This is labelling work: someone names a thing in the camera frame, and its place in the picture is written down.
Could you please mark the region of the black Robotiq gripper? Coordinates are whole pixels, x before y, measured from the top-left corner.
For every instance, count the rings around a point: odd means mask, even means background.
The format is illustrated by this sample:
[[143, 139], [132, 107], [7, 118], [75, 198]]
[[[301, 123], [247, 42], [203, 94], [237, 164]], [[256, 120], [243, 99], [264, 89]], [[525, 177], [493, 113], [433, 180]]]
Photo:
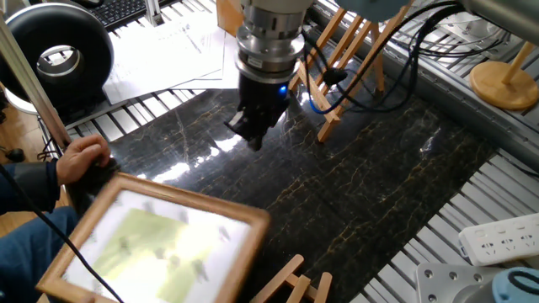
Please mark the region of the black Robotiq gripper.
[[224, 125], [248, 139], [248, 146], [253, 151], [259, 151], [268, 129], [275, 127], [290, 105], [288, 84], [259, 82], [241, 74], [238, 112]]

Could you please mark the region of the person's left hand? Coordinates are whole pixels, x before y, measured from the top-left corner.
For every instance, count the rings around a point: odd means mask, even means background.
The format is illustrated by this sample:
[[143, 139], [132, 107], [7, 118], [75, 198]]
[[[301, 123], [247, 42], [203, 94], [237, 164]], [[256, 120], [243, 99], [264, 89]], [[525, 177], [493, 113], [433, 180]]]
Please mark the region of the person's left hand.
[[78, 138], [56, 162], [57, 182], [59, 185], [75, 183], [91, 167], [105, 167], [109, 160], [109, 145], [101, 135]]

